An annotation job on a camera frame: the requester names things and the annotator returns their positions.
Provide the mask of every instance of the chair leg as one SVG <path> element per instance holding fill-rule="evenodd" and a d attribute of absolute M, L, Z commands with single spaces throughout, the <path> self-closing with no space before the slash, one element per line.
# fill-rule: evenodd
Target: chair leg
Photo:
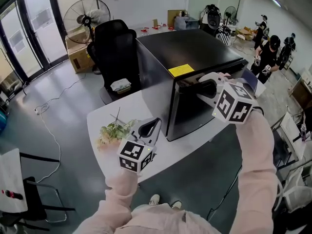
<path fill-rule="evenodd" d="M 51 205 L 42 205 L 46 210 L 54 210 L 54 211 L 75 211 L 75 208 L 68 208 L 68 207 L 58 207 L 58 206 L 51 206 Z"/>
<path fill-rule="evenodd" d="M 25 153 L 19 153 L 19 156 L 24 157 L 24 158 L 31 158 L 31 159 L 36 159 L 36 160 L 42 160 L 42 161 L 57 162 L 57 163 L 59 163 L 59 160 L 57 160 L 57 159 L 53 159 L 53 158 L 44 158 L 44 157 L 39 157 L 39 156 L 30 155 L 30 154 L 25 154 Z"/>
<path fill-rule="evenodd" d="M 47 184 L 42 184 L 42 183 L 35 183 L 35 182 L 31 182 L 31 181 L 27 181 L 27 183 L 32 184 L 32 185 L 36 185 L 36 186 L 48 187 L 48 188 L 53 189 L 54 192 L 56 193 L 57 197 L 58 197 L 58 200 L 59 200 L 59 203 L 60 203 L 61 207 L 64 208 L 63 202 L 62 202 L 62 200 L 60 199 L 60 196 L 59 196 L 59 191 L 55 187 L 53 187 L 52 185 L 47 185 Z M 62 220 L 51 221 L 49 219 L 46 219 L 45 221 L 47 221 L 50 224 L 65 222 L 67 220 L 66 210 L 64 210 L 64 213 L 65 213 L 64 214 L 65 217 Z"/>
<path fill-rule="evenodd" d="M 32 229 L 32 230 L 42 230 L 42 231 L 47 231 L 47 232 L 49 232 L 49 231 L 50 231 L 50 229 L 47 229 L 47 228 L 42 228 L 42 227 L 38 227 L 38 226 L 34 226 L 34 225 L 30 225 L 30 224 L 26 224 L 26 223 L 21 223 L 21 222 L 18 222 L 17 224 L 18 224 L 18 225 L 25 226 L 25 227 L 27 227 L 28 229 Z"/>

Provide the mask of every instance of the white cable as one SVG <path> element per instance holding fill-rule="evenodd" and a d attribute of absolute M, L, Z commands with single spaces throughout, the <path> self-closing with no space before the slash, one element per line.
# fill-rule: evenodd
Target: white cable
<path fill-rule="evenodd" d="M 45 177 L 43 177 L 41 180 L 37 181 L 37 183 L 40 183 L 40 182 L 42 182 L 43 180 L 45 180 L 46 178 L 50 177 L 53 173 L 55 173 L 55 172 L 59 169 L 59 166 L 60 166 L 60 159 L 61 159 L 61 156 L 62 156 L 62 151 L 61 151 L 60 145 L 59 145 L 57 139 L 55 138 L 54 134 L 51 133 L 50 129 L 49 129 L 49 128 L 47 127 L 47 125 L 45 124 L 45 122 L 44 122 L 44 120 L 43 120 L 43 117 L 42 117 L 42 113 L 44 113 L 45 111 L 47 111 L 48 108 L 50 107 L 49 102 L 51 102 L 51 101 L 53 101 L 53 100 L 55 100 L 55 99 L 59 99 L 59 98 L 62 96 L 62 94 L 65 92 L 65 90 L 70 89 L 70 88 L 71 88 L 72 86 L 74 86 L 77 82 L 81 81 L 81 80 L 84 79 L 84 78 L 86 78 L 86 74 L 84 74 L 84 77 L 83 77 L 83 78 L 81 78 L 81 79 L 79 79 L 78 81 L 74 82 L 70 87 L 65 88 L 65 89 L 62 91 L 62 93 L 60 94 L 60 96 L 59 96 L 58 98 L 50 99 L 50 100 L 48 100 L 46 103 L 44 103 L 42 106 L 37 106 L 37 107 L 35 108 L 36 114 L 37 114 L 37 115 L 40 115 L 41 120 L 42 120 L 42 122 L 43 122 L 45 128 L 49 131 L 49 134 L 53 136 L 54 141 L 55 141 L 56 144 L 58 145 L 58 150 L 59 150 L 59 158 L 58 158 L 59 163 L 58 163 L 58 166 L 57 166 L 57 167 L 54 169 L 54 171 L 52 171 L 48 176 L 45 176 Z"/>

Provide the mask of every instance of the ceiling light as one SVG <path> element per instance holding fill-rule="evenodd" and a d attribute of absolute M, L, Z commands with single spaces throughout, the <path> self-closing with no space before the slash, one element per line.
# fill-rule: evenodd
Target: ceiling light
<path fill-rule="evenodd" d="M 278 7 L 281 7 L 281 5 L 279 4 L 279 2 L 278 1 L 276 1 L 276 0 L 272 0 Z"/>

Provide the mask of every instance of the black cap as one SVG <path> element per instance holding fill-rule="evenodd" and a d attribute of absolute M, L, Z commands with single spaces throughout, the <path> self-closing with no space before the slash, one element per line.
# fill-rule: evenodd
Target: black cap
<path fill-rule="evenodd" d="M 278 36 L 273 35 L 270 38 L 270 47 L 275 51 L 279 48 L 281 45 L 281 40 L 278 38 Z"/>

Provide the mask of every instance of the power cord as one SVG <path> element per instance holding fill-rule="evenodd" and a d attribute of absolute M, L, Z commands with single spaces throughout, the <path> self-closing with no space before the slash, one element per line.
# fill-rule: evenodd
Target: power cord
<path fill-rule="evenodd" d="M 227 195 L 230 193 L 231 189 L 234 187 L 234 185 L 235 185 L 235 183 L 236 183 L 236 181 L 237 181 L 237 179 L 238 179 L 238 173 L 240 172 L 241 169 L 242 169 L 242 166 L 239 167 L 239 169 L 238 169 L 238 171 L 237 171 L 237 173 L 236 173 L 236 175 L 235 175 L 235 178 L 234 178 L 233 182 L 231 183 L 230 187 L 229 187 L 228 190 L 226 191 L 226 193 L 225 193 L 225 195 L 223 196 L 222 200 L 220 201 L 219 205 L 218 205 L 215 209 L 210 208 L 210 211 L 208 212 L 207 217 L 206 217 L 206 220 L 207 220 L 208 222 L 213 218 L 213 216 L 215 215 L 216 211 L 220 208 L 220 206 L 222 205 L 223 201 L 225 200 L 225 198 L 227 197 Z"/>
<path fill-rule="evenodd" d="M 42 113 L 44 113 L 45 111 L 47 111 L 48 108 L 50 107 L 49 102 L 51 102 L 51 101 L 53 101 L 53 100 L 56 100 L 56 99 L 60 99 L 60 97 L 62 96 L 62 94 L 63 94 L 67 89 L 70 89 L 70 88 L 71 88 L 72 86 L 74 86 L 77 82 L 80 82 L 82 79 L 85 79 L 85 78 L 86 78 L 86 74 L 84 74 L 84 77 L 83 77 L 83 78 L 81 78 L 81 79 L 79 79 L 78 81 L 74 82 L 70 87 L 65 88 L 65 89 L 62 91 L 62 93 L 59 95 L 58 98 L 52 98 L 52 99 L 48 100 L 46 103 L 44 103 L 43 105 L 37 106 L 37 107 L 35 107 L 35 109 L 34 109 L 36 115 L 40 115 L 41 120 L 42 120 L 42 122 L 43 122 L 45 128 L 48 130 L 49 134 L 53 136 L 54 141 L 55 141 L 55 143 L 58 145 L 58 150 L 59 150 L 59 158 L 58 158 L 59 163 L 58 163 L 58 166 L 57 166 L 57 167 L 54 169 L 54 171 L 52 171 L 48 176 L 45 176 L 45 177 L 43 177 L 41 180 L 37 181 L 37 183 L 40 183 L 40 182 L 42 182 L 43 180 L 45 180 L 46 178 L 50 177 L 53 173 L 55 173 L 55 172 L 59 169 L 59 166 L 60 166 L 60 159 L 61 159 L 61 156 L 62 156 L 62 151 L 61 151 L 60 145 L 59 145 L 57 139 L 55 138 L 54 134 L 51 133 L 50 129 L 49 129 L 49 128 L 47 127 L 47 125 L 45 124 L 45 122 L 44 122 L 44 120 L 43 120 L 43 117 L 42 117 Z"/>

